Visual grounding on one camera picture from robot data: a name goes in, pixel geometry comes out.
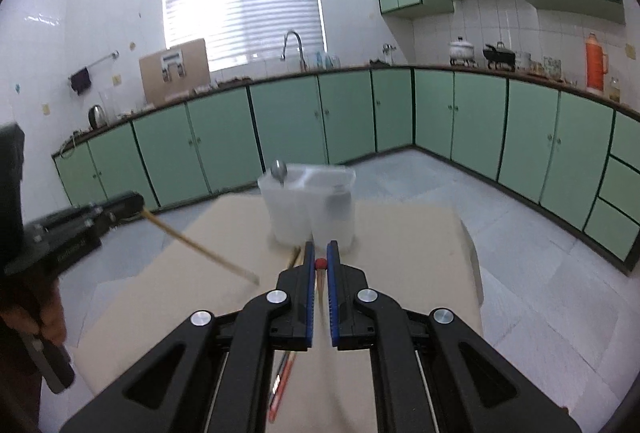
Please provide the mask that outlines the person's left hand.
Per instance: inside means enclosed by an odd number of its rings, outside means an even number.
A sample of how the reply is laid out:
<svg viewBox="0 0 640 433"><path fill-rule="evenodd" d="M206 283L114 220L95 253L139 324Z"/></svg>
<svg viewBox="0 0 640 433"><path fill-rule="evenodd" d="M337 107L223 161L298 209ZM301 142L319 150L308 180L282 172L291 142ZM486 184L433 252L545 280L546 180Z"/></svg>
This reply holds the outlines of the person's left hand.
<svg viewBox="0 0 640 433"><path fill-rule="evenodd" d="M60 293L60 282L55 279L49 290L46 301L41 304L40 317L32 318L32 315L14 306L12 309L3 309L1 319L11 329L30 335L41 335L56 346L61 346L67 338L64 309Z"/></svg>

